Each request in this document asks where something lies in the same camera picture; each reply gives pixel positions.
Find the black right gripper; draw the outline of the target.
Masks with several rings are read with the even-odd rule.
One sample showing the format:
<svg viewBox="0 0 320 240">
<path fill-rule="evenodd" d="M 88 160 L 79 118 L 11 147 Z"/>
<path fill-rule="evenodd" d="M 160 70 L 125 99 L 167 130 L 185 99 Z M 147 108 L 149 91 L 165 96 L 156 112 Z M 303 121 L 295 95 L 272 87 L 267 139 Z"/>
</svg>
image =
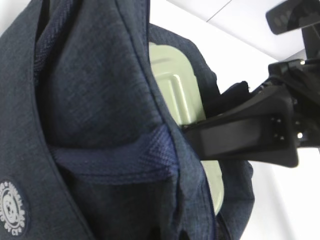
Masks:
<svg viewBox="0 0 320 240">
<path fill-rule="evenodd" d="M 268 73 L 274 85 L 263 83 L 250 92 L 242 81 L 203 101 L 210 119 L 183 131 L 201 160 L 296 167 L 294 131 L 302 134 L 299 147 L 320 146 L 320 60 L 276 62 L 268 66 Z"/>
</svg>

